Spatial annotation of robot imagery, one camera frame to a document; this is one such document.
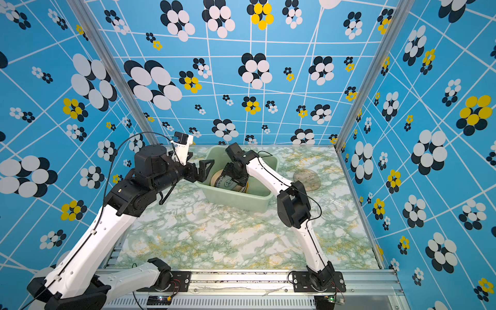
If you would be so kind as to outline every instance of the blue wallpaper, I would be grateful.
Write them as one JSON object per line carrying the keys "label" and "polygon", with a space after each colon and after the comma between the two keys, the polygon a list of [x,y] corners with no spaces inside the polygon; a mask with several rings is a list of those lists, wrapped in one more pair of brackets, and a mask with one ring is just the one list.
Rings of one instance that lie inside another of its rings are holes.
{"label": "blue wallpaper", "polygon": [[331,144],[398,0],[86,3],[154,130]]}
{"label": "blue wallpaper", "polygon": [[496,3],[417,0],[338,150],[412,309],[495,309]]}
{"label": "blue wallpaper", "polygon": [[64,0],[0,0],[0,309],[93,221],[143,145],[113,80]]}

